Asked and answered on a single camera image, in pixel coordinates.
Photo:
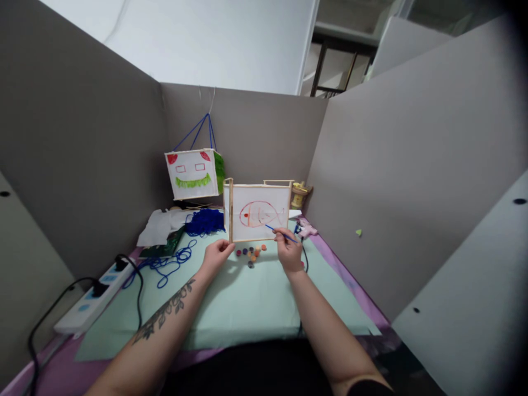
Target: tattoo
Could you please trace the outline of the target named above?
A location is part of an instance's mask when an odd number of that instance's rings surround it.
[[[142,338],[149,339],[149,337],[155,332],[154,327],[156,322],[158,323],[158,330],[161,330],[161,327],[165,323],[166,315],[170,315],[172,313],[176,315],[180,309],[183,309],[184,304],[182,300],[187,296],[187,293],[190,293],[193,290],[191,284],[194,282],[194,279],[190,279],[182,286],[181,289],[179,289],[171,298],[169,298],[165,304],[163,304],[156,312],[154,312],[154,315],[152,315],[150,319],[147,320],[145,324],[137,331],[132,345]]]

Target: plug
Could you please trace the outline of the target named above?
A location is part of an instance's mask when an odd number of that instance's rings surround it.
[[[96,280],[94,283],[93,283],[93,292],[92,292],[92,295],[94,297],[101,297],[103,295],[104,292],[106,292],[106,289],[108,289],[108,286],[109,285],[106,285],[104,283],[101,283],[99,282],[98,280]]]
[[[115,271],[121,272],[128,265],[128,261],[122,258],[121,256],[115,257]]]

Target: light blue mat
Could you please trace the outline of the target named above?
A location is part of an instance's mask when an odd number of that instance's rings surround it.
[[[295,223],[289,223],[290,229]],[[145,286],[141,298],[141,313],[146,321],[165,301],[192,277],[202,264],[205,248],[225,233],[194,238],[182,237],[179,248],[187,246],[191,239],[197,244],[192,257],[168,278],[163,289],[156,287],[160,275],[144,268],[141,273]],[[264,241],[267,251],[250,269],[247,256],[231,255],[217,278],[211,283],[202,305],[192,324],[184,349],[225,348],[232,345],[274,338],[292,338],[299,329],[299,313],[295,306],[288,279],[277,258],[274,241]],[[238,243],[242,250],[256,246],[256,242]],[[328,265],[314,244],[304,241],[309,261],[308,274],[337,314],[356,335],[380,335],[380,331],[362,311],[353,294],[341,278]],[[162,268],[168,273],[177,268],[171,264]],[[138,327],[136,299],[139,279],[131,287],[121,290],[104,313],[88,330],[77,352],[77,361],[111,359],[117,355]]]

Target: paintbrush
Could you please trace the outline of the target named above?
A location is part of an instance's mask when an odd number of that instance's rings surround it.
[[[268,226],[267,224],[264,224],[264,225],[265,225],[267,228],[270,228],[270,229],[272,229],[272,230],[275,231],[275,229],[274,229],[273,227],[270,227],[270,226]],[[286,234],[282,234],[282,235],[283,235],[285,238],[288,238],[290,241],[297,243],[297,241],[296,241],[295,239],[290,238],[290,237],[287,236]]]

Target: red fish drawing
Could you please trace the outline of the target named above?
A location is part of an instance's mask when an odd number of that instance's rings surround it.
[[[277,219],[282,225],[281,217],[284,215],[284,208],[280,213],[266,201],[253,201],[247,204],[240,211],[240,222],[246,227],[263,227]]]

